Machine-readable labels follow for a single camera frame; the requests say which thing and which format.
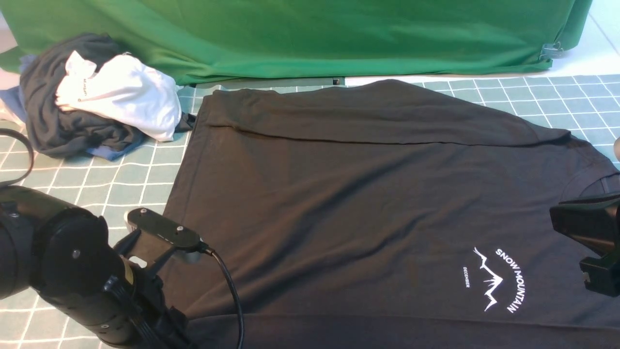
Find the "grid mat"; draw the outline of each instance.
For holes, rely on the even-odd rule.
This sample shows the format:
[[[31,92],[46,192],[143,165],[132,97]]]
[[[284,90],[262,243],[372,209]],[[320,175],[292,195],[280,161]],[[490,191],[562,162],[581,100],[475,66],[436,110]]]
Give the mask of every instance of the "grid mat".
[[[620,75],[470,79],[417,85],[507,111],[534,124],[569,129],[620,168],[613,152],[613,143],[620,137]],[[262,89],[292,93],[325,87],[331,86]],[[202,97],[216,89],[224,88],[180,90],[183,110],[196,114]],[[8,122],[0,122],[0,127],[17,129]],[[85,156],[59,160],[37,154],[32,174],[20,184],[103,215],[110,227],[110,244],[114,244],[126,234],[125,211],[140,206],[164,210],[188,140],[187,134],[177,134],[173,142],[146,142],[115,162]],[[27,158],[19,142],[0,137],[0,181],[23,173]],[[0,301],[0,349],[16,348],[107,346],[29,289]]]

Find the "green cloth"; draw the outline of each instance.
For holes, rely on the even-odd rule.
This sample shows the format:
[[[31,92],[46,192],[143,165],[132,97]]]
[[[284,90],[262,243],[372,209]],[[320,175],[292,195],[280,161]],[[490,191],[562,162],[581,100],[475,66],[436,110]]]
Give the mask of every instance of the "green cloth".
[[[525,73],[577,44],[591,0],[0,0],[19,51],[107,33],[179,84],[235,77]]]

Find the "mountain graphic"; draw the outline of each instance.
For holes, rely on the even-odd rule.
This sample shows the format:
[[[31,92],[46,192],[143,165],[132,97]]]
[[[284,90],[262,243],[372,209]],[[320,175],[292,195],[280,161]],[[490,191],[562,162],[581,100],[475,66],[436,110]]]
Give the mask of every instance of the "mountain graphic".
[[[490,287],[489,290],[484,293],[484,295],[489,298],[489,305],[487,305],[486,309],[484,309],[484,311],[487,311],[492,305],[497,303],[497,301],[493,297],[493,291],[497,288],[497,286],[499,286],[502,283],[503,279],[500,278],[499,275],[495,274],[491,269],[489,269],[489,267],[486,264],[487,257],[481,254],[480,252],[478,252],[478,249],[476,247],[474,247],[474,252],[476,253],[476,255],[479,255],[482,260],[480,269],[486,270],[491,275],[491,279],[484,281],[485,283],[489,283],[489,287]]]

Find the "t-shirt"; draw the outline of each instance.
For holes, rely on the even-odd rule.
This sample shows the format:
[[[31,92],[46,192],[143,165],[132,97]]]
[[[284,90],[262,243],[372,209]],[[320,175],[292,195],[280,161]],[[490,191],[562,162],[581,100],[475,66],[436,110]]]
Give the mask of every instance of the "t-shirt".
[[[398,81],[204,98],[165,215],[219,252],[245,348],[611,348],[620,303],[549,208],[620,190],[588,142]],[[218,265],[172,261],[168,304],[234,347]]]

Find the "crumpled white shirt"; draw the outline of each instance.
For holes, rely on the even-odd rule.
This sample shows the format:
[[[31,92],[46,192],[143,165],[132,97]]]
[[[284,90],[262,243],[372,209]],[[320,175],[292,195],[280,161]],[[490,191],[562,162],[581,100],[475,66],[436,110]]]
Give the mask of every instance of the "crumpled white shirt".
[[[67,75],[56,90],[62,111],[83,110],[131,125],[158,141],[172,140],[181,120],[174,79],[139,59],[123,54],[97,65],[77,51],[69,56]]]

